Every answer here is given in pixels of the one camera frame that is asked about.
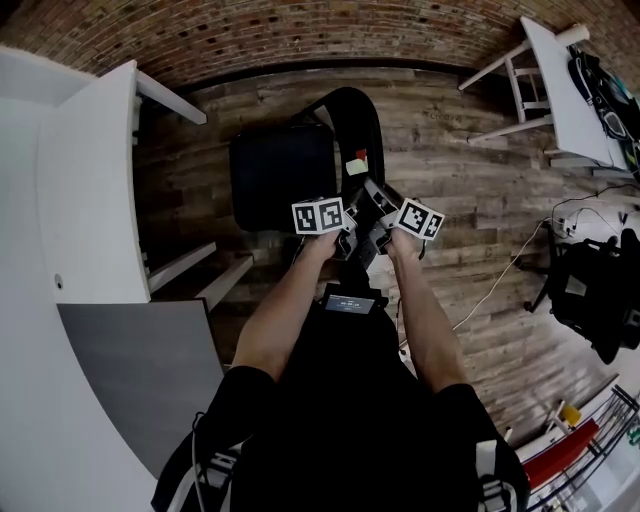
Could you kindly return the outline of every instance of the red object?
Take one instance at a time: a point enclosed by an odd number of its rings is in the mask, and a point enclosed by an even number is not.
[[[580,425],[570,435],[558,441],[548,450],[524,464],[524,470],[529,477],[531,490],[544,484],[560,471],[573,464],[591,440],[598,433],[600,427],[590,419]]]

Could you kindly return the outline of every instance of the black chair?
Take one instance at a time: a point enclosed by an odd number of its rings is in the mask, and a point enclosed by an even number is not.
[[[640,343],[640,242],[631,229],[608,242],[586,239],[576,244],[556,244],[551,225],[549,268],[532,267],[518,258],[521,270],[546,274],[547,280],[533,305],[535,312],[548,295],[551,313],[592,343],[605,364],[610,364],[620,347],[635,350]]]
[[[325,107],[333,130],[316,115]],[[243,132],[229,147],[233,209],[245,231],[293,233],[291,204],[337,193],[333,140],[342,160],[341,195],[360,189],[367,176],[384,185],[380,123],[369,97],[336,89],[279,127]],[[369,172],[349,176],[346,162],[366,149]]]

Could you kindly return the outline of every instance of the person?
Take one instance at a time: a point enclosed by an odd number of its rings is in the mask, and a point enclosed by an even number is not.
[[[396,228],[387,252],[417,379],[381,306],[364,315],[314,302],[336,236],[307,243],[245,324],[211,406],[159,479],[155,510],[525,510],[526,475],[469,384],[414,239]],[[481,442],[495,446],[488,476]],[[217,473],[176,506],[195,459]],[[496,481],[498,508],[483,504]]]

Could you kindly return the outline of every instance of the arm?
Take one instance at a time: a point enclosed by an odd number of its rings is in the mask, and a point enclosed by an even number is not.
[[[309,242],[240,333],[234,366],[252,366],[278,381],[304,323],[320,270],[335,252],[338,231]]]
[[[396,271],[407,341],[419,376],[434,393],[466,383],[458,339],[422,275],[412,237],[394,229],[388,253]]]

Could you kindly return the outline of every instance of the brick ceiling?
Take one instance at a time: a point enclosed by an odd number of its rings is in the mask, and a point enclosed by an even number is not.
[[[556,32],[586,24],[588,50],[638,91],[640,22],[632,1],[23,0],[0,27],[0,42],[98,75],[136,59],[172,87],[313,59],[478,68],[523,38],[524,15]]]

